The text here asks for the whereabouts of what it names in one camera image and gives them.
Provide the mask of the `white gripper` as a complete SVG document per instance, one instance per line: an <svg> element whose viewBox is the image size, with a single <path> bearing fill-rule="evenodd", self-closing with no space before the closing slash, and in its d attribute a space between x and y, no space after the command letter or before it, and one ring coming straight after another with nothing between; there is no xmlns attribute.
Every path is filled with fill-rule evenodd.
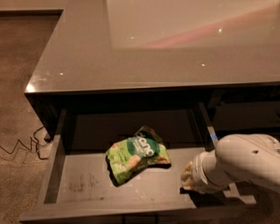
<svg viewBox="0 0 280 224"><path fill-rule="evenodd" d="M181 187L199 193L216 193L224 190L231 179L218 164L214 151L202 152L189 162L181 176Z"/></svg>

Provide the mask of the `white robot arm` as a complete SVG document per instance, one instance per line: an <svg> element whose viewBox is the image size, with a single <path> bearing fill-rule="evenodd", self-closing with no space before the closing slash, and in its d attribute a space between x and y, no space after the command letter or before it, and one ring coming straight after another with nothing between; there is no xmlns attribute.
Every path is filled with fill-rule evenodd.
<svg viewBox="0 0 280 224"><path fill-rule="evenodd" d="M230 134L212 151L196 155L181 175L181 187L216 193L238 182L280 194L280 142L268 134Z"/></svg>

